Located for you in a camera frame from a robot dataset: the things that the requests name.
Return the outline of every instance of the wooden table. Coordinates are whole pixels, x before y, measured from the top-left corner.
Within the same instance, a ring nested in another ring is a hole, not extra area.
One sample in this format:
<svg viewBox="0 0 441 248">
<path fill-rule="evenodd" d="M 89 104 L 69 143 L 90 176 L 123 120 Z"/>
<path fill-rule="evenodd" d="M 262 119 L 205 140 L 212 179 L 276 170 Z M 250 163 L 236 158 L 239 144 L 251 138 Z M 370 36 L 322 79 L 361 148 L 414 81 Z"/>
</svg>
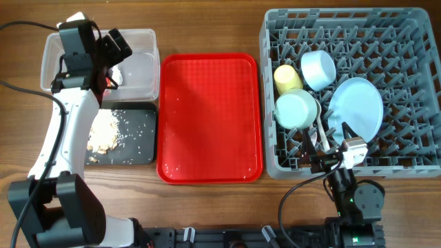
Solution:
<svg viewBox="0 0 441 248">
<path fill-rule="evenodd" d="M 14 0 L 0 3 L 0 23 L 15 20 L 48 25 L 84 11 L 101 29 L 151 28 L 161 58 L 183 52 L 247 52 L 259 60 L 258 33 L 271 8 L 414 7 L 426 8 L 441 40 L 439 1 L 157 1 Z M 15 26 L 0 32 L 0 78 L 39 90 L 41 59 L 50 31 Z M 16 219 L 6 200 L 12 181 L 26 178 L 46 134 L 52 102 L 0 87 L 0 246 L 9 245 Z M 378 179 L 387 191 L 382 211 L 388 247 L 441 246 L 441 180 Z M 277 225 L 277 207 L 292 180 L 273 180 L 266 172 L 246 185 L 169 186 L 144 166 L 87 166 L 85 181 L 109 215 L 138 218 L 144 227 L 261 227 Z M 312 183 L 286 202 L 286 225 L 321 224 L 335 216 L 321 182 Z M 19 246 L 27 247 L 23 235 Z"/>
</svg>

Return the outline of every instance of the dish rack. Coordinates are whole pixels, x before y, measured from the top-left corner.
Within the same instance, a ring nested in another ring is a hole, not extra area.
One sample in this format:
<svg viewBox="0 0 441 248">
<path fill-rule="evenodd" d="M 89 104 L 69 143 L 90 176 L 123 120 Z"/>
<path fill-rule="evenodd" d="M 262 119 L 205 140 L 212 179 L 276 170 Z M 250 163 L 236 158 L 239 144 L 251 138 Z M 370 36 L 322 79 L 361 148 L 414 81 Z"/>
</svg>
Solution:
<svg viewBox="0 0 441 248">
<path fill-rule="evenodd" d="M 429 15 L 420 8 L 275 9 L 265 14 L 259 34 L 260 71 L 265 91 L 264 139 L 268 174 L 275 179 L 311 178 L 298 164 L 299 130 L 286 130 L 274 118 L 278 98 L 274 70 L 292 65 L 302 77 L 305 52 L 324 50 L 334 59 L 336 80 L 320 92 L 322 122 L 336 88 L 353 77 L 373 83 L 384 105 L 383 123 L 356 176 L 427 177 L 441 175 L 441 63 Z M 323 152 L 321 142 L 315 146 Z"/>
</svg>

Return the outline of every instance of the plate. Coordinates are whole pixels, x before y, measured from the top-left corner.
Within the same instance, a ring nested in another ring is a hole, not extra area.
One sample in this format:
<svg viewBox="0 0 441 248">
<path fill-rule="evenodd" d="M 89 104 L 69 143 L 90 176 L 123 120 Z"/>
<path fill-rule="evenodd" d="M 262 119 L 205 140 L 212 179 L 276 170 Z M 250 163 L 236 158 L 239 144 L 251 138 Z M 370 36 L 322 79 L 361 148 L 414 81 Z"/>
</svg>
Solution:
<svg viewBox="0 0 441 248">
<path fill-rule="evenodd" d="M 329 129 L 336 128 L 333 138 L 339 145 L 344 140 L 342 123 L 369 142 L 380 129 L 383 119 L 383 103 L 376 87 L 366 79 L 352 78 L 342 83 L 332 96 L 328 118 Z"/>
</svg>

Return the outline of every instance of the red tray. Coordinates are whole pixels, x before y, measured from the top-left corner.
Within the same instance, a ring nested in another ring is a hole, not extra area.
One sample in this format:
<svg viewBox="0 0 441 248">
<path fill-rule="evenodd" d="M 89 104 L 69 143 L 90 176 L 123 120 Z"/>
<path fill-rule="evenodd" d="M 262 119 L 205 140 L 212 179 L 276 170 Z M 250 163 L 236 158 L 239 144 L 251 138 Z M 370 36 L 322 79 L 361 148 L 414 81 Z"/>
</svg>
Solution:
<svg viewBox="0 0 441 248">
<path fill-rule="evenodd" d="M 170 184 L 249 183 L 263 169 L 255 60 L 175 54 L 161 66 L 158 175 Z"/>
</svg>

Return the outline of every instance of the plastic tray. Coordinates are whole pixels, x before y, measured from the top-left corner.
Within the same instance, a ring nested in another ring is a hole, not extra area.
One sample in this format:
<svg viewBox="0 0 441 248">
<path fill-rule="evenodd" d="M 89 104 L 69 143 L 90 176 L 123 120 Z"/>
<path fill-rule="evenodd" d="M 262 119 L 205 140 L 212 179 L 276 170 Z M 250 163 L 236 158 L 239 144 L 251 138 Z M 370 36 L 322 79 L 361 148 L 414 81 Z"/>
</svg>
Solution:
<svg viewBox="0 0 441 248">
<path fill-rule="evenodd" d="M 114 150 L 109 149 L 107 154 L 86 150 L 86 165 L 148 165 L 156 159 L 158 114 L 155 104 L 112 101 L 103 103 L 101 109 L 114 111 L 123 138 L 119 140 L 118 146 Z M 91 156 L 98 159 L 98 162 L 90 162 Z"/>
<path fill-rule="evenodd" d="M 109 30 L 102 30 L 104 35 Z M 159 52 L 156 35 L 151 29 L 119 30 L 133 54 L 119 63 L 123 84 L 117 90 L 106 90 L 103 101 L 151 101 L 159 94 Z M 64 53 L 59 33 L 48 36 L 41 64 L 41 89 L 50 92 L 50 86 L 59 70 L 59 58 Z"/>
<path fill-rule="evenodd" d="M 301 133 L 274 119 L 273 72 L 290 64 L 300 73 L 305 52 L 325 50 L 334 58 L 337 79 L 313 95 L 322 104 L 323 123 L 332 114 L 336 88 L 352 77 L 373 83 L 384 104 L 383 124 L 357 176 L 441 175 L 441 63 L 429 16 L 419 8 L 279 9 L 265 15 L 259 35 L 265 91 L 265 151 L 273 178 L 311 178 L 299 167 Z M 330 152 L 338 148 L 325 125 Z M 323 150 L 318 143 L 316 150 Z"/>
<path fill-rule="evenodd" d="M 170 184 L 256 180 L 263 159 L 255 60 L 176 54 L 162 67 L 158 175 Z"/>
</svg>

